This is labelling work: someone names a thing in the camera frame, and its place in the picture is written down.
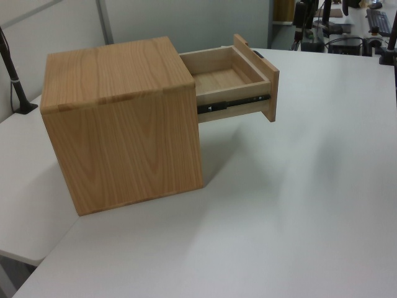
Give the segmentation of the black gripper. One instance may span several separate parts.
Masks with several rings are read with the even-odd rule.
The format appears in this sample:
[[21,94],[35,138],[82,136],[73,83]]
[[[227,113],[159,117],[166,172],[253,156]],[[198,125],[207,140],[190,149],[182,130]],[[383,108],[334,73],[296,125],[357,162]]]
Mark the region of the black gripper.
[[302,40],[303,38],[303,25],[306,17],[306,2],[299,1],[295,3],[295,11],[293,16],[293,24],[295,26],[294,40]]

